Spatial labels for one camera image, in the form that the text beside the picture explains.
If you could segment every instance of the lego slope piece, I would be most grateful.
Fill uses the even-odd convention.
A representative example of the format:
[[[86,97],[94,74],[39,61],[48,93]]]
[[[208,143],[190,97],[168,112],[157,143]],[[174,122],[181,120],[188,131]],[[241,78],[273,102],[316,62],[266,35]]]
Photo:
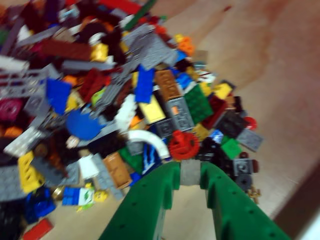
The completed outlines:
[[[198,84],[184,95],[184,99],[194,124],[213,114],[209,102]]]
[[[166,118],[154,95],[151,96],[151,101],[149,104],[139,103],[139,107],[143,112],[143,115],[145,116],[145,119],[148,124],[153,124]]]
[[[34,155],[30,151],[18,159],[20,184],[24,193],[30,193],[45,183],[45,178],[33,166],[30,166],[33,158]]]

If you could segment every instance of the green lego piece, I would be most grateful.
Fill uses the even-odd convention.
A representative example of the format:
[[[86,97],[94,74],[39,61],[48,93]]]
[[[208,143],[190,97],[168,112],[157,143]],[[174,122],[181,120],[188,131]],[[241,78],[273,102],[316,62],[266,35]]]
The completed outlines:
[[[221,148],[230,159],[234,159],[242,152],[242,149],[238,145],[238,141],[234,138],[230,138],[228,141],[222,143]]]
[[[127,147],[121,148],[118,150],[118,152],[122,159],[129,164],[130,167],[132,167],[138,174],[142,174],[144,169],[144,159],[142,154],[131,156]]]
[[[184,95],[194,125],[214,114],[199,84]]]

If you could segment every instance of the white lego piece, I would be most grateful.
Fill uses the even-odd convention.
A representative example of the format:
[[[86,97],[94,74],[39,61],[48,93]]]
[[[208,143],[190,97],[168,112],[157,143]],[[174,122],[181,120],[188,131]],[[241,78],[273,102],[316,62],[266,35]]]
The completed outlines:
[[[114,117],[117,128],[121,133],[126,132],[129,129],[130,123],[136,115],[137,103],[135,101],[135,95],[129,94],[124,99],[121,108]]]
[[[29,145],[35,139],[44,138],[44,137],[45,137],[44,133],[35,129],[33,126],[31,126],[26,131],[24,131],[20,136],[18,136],[15,140],[13,140],[9,145],[7,145],[3,151],[6,154],[10,154],[15,156],[16,158],[20,158],[30,150]]]
[[[146,142],[155,147],[159,157],[166,159],[170,157],[167,145],[156,134],[146,130],[131,130],[128,132],[128,140],[131,142]]]
[[[78,160],[83,179],[90,179],[99,174],[99,170],[92,160],[93,155],[83,156]]]

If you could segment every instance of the white curved lego piece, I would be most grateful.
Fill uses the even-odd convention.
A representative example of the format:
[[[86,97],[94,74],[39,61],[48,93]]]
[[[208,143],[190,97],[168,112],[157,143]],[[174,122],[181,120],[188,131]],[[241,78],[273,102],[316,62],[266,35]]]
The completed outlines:
[[[128,132],[128,140],[131,142],[147,142],[155,147],[159,157],[166,159],[170,157],[167,145],[160,137],[146,130],[131,130]]]

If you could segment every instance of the brown lego brick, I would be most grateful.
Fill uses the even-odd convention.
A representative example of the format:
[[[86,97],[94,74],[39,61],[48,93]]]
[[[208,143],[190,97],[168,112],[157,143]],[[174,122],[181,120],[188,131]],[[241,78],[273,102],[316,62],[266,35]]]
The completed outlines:
[[[50,56],[59,56],[66,59],[90,61],[92,49],[83,43],[73,43],[46,39],[42,41],[42,53]]]
[[[128,173],[125,163],[118,152],[114,152],[103,159],[105,167],[108,169],[114,185],[118,189],[127,187],[132,179]]]
[[[161,70],[155,73],[155,82],[159,85],[165,101],[181,97],[174,75],[170,70]]]

